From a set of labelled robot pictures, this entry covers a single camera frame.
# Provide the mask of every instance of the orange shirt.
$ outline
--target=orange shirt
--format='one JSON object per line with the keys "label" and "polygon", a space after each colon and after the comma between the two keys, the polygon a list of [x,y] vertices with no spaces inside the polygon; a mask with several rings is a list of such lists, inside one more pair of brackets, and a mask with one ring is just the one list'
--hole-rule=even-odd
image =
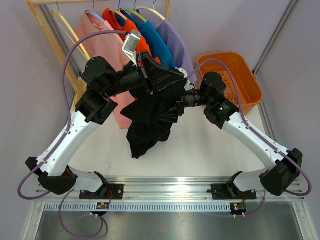
{"label": "orange shirt", "polygon": [[[136,25],[134,24],[134,22],[131,21],[130,19],[127,19],[125,21],[125,26],[121,26],[118,23],[115,14],[112,11],[109,11],[108,8],[106,10],[104,10],[102,18],[104,20],[108,21],[109,24],[112,26],[112,28],[116,31],[126,31],[126,32],[130,33],[132,30],[136,30],[137,32],[139,32],[139,30],[136,27]],[[119,34],[119,36],[123,41],[125,41],[125,38],[126,38],[125,35]],[[140,53],[142,51],[148,51],[150,53],[150,55],[152,56],[149,45],[147,44],[147,41],[143,36],[141,36],[141,39],[140,39],[138,45],[136,46],[135,51],[137,53]],[[159,57],[156,57],[155,60],[158,63],[161,63]]]}

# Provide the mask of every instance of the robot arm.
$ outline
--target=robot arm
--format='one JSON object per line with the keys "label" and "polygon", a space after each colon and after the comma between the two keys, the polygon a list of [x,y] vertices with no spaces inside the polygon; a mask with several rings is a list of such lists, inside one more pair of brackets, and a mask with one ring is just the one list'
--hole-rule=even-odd
{"label": "robot arm", "polygon": [[57,195],[78,189],[89,191],[97,198],[105,196],[109,184],[100,173],[79,171],[68,164],[84,141],[104,124],[117,107],[118,104],[110,97],[134,89],[141,89],[152,95],[185,80],[185,74],[179,69],[158,64],[146,51],[136,53],[139,39],[139,35],[132,33],[126,38],[123,51],[131,62],[119,72],[99,56],[93,57],[86,64],[81,77],[87,83],[87,91],[75,105],[71,126],[63,142],[45,161],[48,152],[66,133],[67,126],[42,155],[30,157],[26,161],[30,170],[45,162],[35,171],[39,176],[39,183],[45,189]]}
{"label": "robot arm", "polygon": [[[297,179],[300,172],[281,153],[287,153],[299,167],[302,165],[302,153],[294,148],[288,150],[285,146],[273,141],[257,129],[247,118],[239,113],[239,109],[224,97],[226,84],[216,72],[208,72],[202,81],[200,89],[188,90],[186,95],[176,101],[175,106],[163,114],[162,121],[178,122],[184,109],[188,107],[206,106],[204,114],[212,124],[225,130],[240,140],[263,163],[264,169],[252,172],[237,172],[227,182],[228,191],[232,196],[249,190],[266,189],[273,195],[280,196]],[[276,150],[262,138],[272,143]]]}

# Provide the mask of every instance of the orange plastic basket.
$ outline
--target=orange plastic basket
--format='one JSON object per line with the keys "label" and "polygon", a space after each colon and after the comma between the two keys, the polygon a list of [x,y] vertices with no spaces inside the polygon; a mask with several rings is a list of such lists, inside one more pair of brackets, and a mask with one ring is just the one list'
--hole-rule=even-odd
{"label": "orange plastic basket", "polygon": [[[201,63],[208,59],[220,60],[230,69],[236,81],[236,85],[239,89],[242,107],[245,115],[247,115],[255,105],[259,104],[262,101],[264,94],[255,76],[251,72],[251,69],[249,68],[247,62],[241,55],[235,52],[221,52],[203,55],[199,57],[197,65],[199,66]],[[239,107],[239,102],[236,95],[235,87],[232,83],[232,79],[223,66],[221,66],[217,62],[211,61],[202,66],[199,69],[199,72],[202,79],[208,72],[219,73],[226,84],[224,96]]]}

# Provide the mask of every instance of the purple shirt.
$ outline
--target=purple shirt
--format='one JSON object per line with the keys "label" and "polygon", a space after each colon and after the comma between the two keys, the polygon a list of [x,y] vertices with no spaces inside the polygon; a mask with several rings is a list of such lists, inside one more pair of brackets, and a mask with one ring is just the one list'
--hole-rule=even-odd
{"label": "purple shirt", "polygon": [[[152,22],[152,25],[169,47],[176,66],[186,70],[189,75],[194,70],[194,66],[188,53],[187,46],[177,33],[175,27],[168,19],[165,19],[161,23]],[[197,76],[194,74],[190,77],[190,82],[194,84],[196,81]]]}

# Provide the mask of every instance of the pink shirt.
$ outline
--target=pink shirt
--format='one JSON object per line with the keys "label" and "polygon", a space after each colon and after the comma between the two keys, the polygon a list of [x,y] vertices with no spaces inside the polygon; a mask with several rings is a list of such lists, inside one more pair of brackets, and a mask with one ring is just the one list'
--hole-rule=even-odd
{"label": "pink shirt", "polygon": [[[103,23],[94,15],[84,13],[80,17],[76,34],[81,39],[89,34],[107,30],[114,30],[107,21]],[[123,44],[124,42],[118,34],[103,34],[86,40],[83,43],[83,46],[90,55],[101,56],[106,59],[114,70],[118,72],[130,61],[122,51]],[[114,110],[114,114],[119,128],[128,129],[132,121],[121,115],[121,110],[133,103],[135,99],[128,91],[115,97],[111,97],[111,99],[118,103],[118,106]]]}

